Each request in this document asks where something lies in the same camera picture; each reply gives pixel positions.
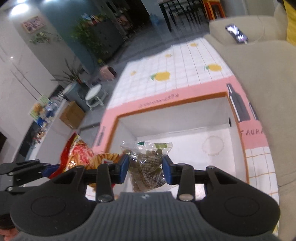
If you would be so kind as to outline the person right hand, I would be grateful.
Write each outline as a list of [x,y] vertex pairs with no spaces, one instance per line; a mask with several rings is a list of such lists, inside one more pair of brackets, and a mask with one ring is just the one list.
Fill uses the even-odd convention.
[[13,238],[15,238],[18,235],[18,230],[16,228],[10,229],[10,230],[3,230],[0,229],[0,235],[3,236],[4,241],[11,241]]

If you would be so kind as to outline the smartphone on sofa arm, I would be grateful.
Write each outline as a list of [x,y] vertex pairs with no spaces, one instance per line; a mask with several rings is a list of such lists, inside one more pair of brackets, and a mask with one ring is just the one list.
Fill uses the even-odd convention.
[[226,31],[234,38],[238,44],[247,44],[248,37],[234,24],[226,25]]

